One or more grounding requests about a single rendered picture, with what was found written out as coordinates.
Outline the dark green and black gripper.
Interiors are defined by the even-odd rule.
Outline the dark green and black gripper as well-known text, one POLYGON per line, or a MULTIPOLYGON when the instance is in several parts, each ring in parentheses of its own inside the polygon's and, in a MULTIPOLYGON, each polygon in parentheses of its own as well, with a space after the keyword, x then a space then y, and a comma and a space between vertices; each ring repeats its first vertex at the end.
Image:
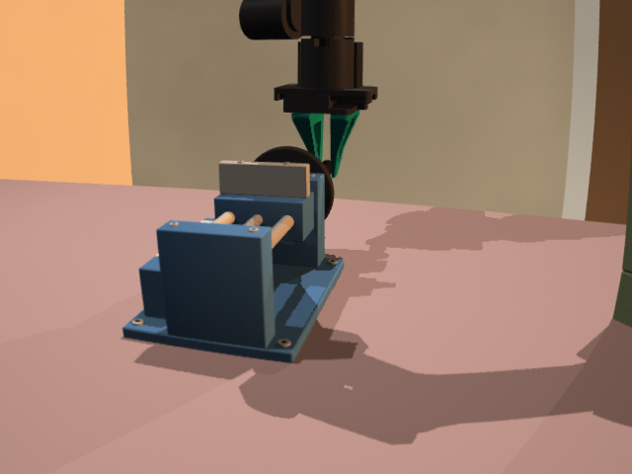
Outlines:
POLYGON ((354 71, 355 38, 329 39, 329 46, 319 46, 319 39, 301 39, 300 86, 286 84, 275 88, 275 101, 283 100, 283 112, 292 113, 307 151, 321 162, 324 114, 331 114, 332 178, 338 175, 359 110, 367 110, 368 104, 377 99, 377 87, 354 87, 354 71))

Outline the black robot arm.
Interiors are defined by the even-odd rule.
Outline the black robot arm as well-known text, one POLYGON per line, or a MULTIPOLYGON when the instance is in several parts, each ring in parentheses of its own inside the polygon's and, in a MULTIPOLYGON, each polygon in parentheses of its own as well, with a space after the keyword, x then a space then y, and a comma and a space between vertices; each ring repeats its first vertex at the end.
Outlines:
MULTIPOLYGON (((329 39, 355 36, 355 0, 243 0, 240 27, 250 40, 329 39)), ((363 42, 355 42, 354 87, 362 86, 363 42)))

